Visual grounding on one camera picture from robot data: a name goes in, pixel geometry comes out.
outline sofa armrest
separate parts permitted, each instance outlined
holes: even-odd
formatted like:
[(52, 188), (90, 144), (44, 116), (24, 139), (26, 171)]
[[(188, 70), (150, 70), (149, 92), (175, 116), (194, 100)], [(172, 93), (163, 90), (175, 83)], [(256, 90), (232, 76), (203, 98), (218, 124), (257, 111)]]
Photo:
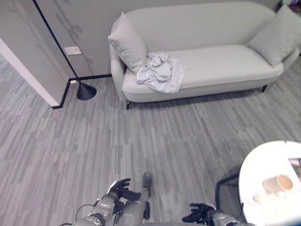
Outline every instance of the sofa armrest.
[(291, 52), (288, 56), (286, 56), (282, 63), (283, 63), (283, 72), (285, 72), (298, 58), (301, 52), (301, 46), (299, 46), (295, 51)]
[(111, 74), (114, 80), (117, 93), (121, 101), (126, 101), (127, 98), (124, 96), (122, 91), (122, 84), (124, 79), (125, 64), (119, 58), (112, 45), (110, 45), (110, 57), (111, 57)]

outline floor lamp base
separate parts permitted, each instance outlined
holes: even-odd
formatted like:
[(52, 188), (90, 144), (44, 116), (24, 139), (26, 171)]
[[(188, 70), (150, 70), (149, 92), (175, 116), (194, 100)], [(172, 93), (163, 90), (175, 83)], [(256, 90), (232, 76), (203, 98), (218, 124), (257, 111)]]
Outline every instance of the floor lamp base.
[(94, 87), (80, 83), (77, 90), (77, 98), (80, 100), (89, 100), (96, 95), (96, 92)]

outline sofa seat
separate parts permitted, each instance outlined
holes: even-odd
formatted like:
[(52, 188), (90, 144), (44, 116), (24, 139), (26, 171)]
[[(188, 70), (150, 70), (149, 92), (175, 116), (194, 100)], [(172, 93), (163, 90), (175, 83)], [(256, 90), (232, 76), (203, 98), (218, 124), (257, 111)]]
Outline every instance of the sofa seat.
[(126, 69), (122, 91), (128, 100), (151, 102), (218, 93), (219, 89), (235, 91), (258, 87), (275, 80), (283, 72), (283, 63), (272, 67), (261, 55), (245, 45), (226, 45), (171, 51), (169, 59), (178, 59), (187, 69), (176, 94), (164, 94), (136, 83), (136, 75)]

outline throw pillow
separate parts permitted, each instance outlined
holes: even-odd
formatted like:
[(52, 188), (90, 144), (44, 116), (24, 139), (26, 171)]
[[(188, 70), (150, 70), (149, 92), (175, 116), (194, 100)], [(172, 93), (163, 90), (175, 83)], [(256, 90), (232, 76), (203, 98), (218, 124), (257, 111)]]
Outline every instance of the throw pillow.
[(261, 54), (272, 66), (279, 64), (301, 45), (301, 18), (287, 5), (264, 27), (248, 46)]
[(137, 73), (146, 64), (146, 47), (124, 13), (121, 13), (118, 24), (108, 39), (133, 73)]

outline crumpled white cloth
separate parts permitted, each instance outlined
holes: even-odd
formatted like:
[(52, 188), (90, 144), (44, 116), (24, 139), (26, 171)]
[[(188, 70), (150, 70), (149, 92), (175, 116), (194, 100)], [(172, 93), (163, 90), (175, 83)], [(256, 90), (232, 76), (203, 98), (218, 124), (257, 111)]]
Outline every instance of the crumpled white cloth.
[(186, 66), (178, 60), (169, 60), (166, 52), (150, 52), (147, 58), (147, 64), (137, 72), (137, 83), (162, 93), (178, 92)]

